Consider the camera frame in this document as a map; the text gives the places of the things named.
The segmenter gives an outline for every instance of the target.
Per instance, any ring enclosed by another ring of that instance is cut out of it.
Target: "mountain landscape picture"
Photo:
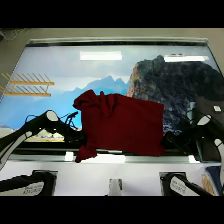
[[[80,60],[80,52],[121,52],[122,60]],[[179,53],[206,55],[209,60],[165,63],[164,55]],[[181,119],[196,95],[201,94],[210,100],[222,100],[224,96],[215,91],[217,85],[223,85],[223,79],[209,49],[204,46],[26,47],[14,70],[14,74],[17,73],[47,74],[55,85],[48,89],[50,97],[3,96],[0,102],[0,137],[21,128],[28,115],[38,116],[53,110],[62,117],[75,112],[74,100],[89,89],[96,94],[101,91],[105,94],[119,93],[163,103],[165,132],[181,130]],[[199,76],[205,82],[200,83]],[[208,83],[213,83],[210,91],[206,90]],[[76,127],[82,127],[81,112],[73,122]],[[63,141],[62,136],[46,131],[32,141],[43,137],[49,138],[48,141],[57,138]]]

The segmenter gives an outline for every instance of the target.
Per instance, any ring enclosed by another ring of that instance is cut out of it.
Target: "sky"
[[[80,52],[120,51],[120,61],[81,61]],[[26,47],[14,70],[19,74],[46,74],[55,90],[72,91],[88,83],[111,75],[128,82],[135,64],[152,60],[158,55],[182,53],[189,56],[212,56],[206,47],[186,46],[50,46]],[[214,60],[206,61],[217,69]]]

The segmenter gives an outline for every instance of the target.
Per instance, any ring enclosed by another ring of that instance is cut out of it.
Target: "dark red fabric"
[[[125,150],[142,155],[160,156],[164,148],[163,104],[122,96],[97,96],[86,91],[74,101],[81,110],[82,128],[87,143],[77,154],[76,162],[96,157],[96,148]]]

